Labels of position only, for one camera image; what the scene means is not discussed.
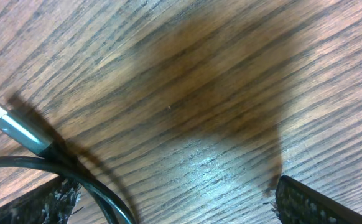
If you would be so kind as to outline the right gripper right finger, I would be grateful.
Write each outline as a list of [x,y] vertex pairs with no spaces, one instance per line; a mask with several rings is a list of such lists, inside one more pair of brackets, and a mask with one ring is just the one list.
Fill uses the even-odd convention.
[[362,224],[362,215],[301,182],[283,175],[274,212],[282,224]]

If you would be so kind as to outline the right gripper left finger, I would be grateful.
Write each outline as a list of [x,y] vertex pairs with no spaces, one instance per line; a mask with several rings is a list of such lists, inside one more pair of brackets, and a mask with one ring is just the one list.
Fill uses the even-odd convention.
[[0,207],[0,224],[67,224],[81,184],[56,177]]

